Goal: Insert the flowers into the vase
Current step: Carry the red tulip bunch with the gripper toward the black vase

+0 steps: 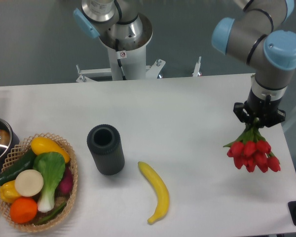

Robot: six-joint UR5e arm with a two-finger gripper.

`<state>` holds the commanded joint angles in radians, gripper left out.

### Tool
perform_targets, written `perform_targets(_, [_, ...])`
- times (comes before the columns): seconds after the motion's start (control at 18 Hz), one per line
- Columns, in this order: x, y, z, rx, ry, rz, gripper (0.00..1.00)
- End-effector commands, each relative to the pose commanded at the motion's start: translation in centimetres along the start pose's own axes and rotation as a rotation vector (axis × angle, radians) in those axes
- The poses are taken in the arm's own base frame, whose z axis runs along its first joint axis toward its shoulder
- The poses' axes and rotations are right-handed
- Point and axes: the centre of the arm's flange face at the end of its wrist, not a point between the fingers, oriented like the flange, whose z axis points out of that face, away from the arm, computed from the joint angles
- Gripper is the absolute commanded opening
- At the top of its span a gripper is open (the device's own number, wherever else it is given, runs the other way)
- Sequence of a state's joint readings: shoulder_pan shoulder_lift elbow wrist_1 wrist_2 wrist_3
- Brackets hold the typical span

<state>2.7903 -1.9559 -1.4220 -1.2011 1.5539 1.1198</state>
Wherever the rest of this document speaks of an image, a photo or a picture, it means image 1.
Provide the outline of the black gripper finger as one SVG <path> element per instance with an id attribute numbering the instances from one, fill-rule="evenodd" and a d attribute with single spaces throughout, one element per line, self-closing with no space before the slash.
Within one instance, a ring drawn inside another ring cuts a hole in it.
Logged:
<path id="1" fill-rule="evenodd" d="M 263 116 L 264 126 L 272 127 L 274 125 L 284 122 L 285 118 L 286 112 L 284 110 L 277 109 Z"/>
<path id="2" fill-rule="evenodd" d="M 233 112 L 237 116 L 240 122 L 242 123 L 252 123 L 252 116 L 251 114 L 247 111 L 247 104 L 246 102 L 240 103 L 236 102 L 234 103 L 233 106 Z"/>

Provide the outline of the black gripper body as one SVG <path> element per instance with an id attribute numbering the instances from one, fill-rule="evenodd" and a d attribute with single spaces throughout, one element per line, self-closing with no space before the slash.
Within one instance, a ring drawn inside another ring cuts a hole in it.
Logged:
<path id="1" fill-rule="evenodd" d="M 263 116 L 279 109 L 282 101 L 282 98 L 273 99 L 271 94 L 267 94 L 266 96 L 260 94 L 260 97 L 262 98 L 259 98 L 257 93 L 254 93 L 251 88 L 246 104 L 248 106 L 247 111 L 252 116 L 252 123 L 256 118 L 259 119 L 259 123 L 264 123 Z"/>

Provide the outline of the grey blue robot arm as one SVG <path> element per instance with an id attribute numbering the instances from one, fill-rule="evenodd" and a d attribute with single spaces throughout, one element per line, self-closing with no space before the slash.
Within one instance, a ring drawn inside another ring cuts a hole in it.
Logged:
<path id="1" fill-rule="evenodd" d="M 296 34 L 278 30 L 294 10 L 293 0 L 237 0 L 241 19 L 222 19 L 211 43 L 256 70 L 248 99 L 233 111 L 247 125 L 272 127 L 285 121 L 279 104 L 296 69 Z"/>

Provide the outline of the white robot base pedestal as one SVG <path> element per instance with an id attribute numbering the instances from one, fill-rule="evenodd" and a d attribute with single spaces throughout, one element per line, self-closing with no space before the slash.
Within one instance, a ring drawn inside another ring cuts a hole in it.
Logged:
<path id="1" fill-rule="evenodd" d="M 76 9 L 74 18 L 79 27 L 92 39 L 99 38 L 106 47 L 110 67 L 107 69 L 81 70 L 76 65 L 77 82 L 91 82 L 92 78 L 111 76 L 112 80 L 136 80 L 162 78 L 161 70 L 166 62 L 157 59 L 152 65 L 146 62 L 146 47 L 153 35 L 149 19 L 139 13 L 129 24 L 114 24 L 101 35 L 95 26 Z"/>

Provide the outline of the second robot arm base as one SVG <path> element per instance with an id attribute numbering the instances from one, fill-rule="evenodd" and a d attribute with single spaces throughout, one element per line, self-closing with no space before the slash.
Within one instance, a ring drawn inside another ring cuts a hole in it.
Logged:
<path id="1" fill-rule="evenodd" d="M 73 11 L 79 28 L 92 39 L 117 23 L 129 24 L 137 15 L 137 4 L 133 0 L 83 0 L 81 9 Z"/>

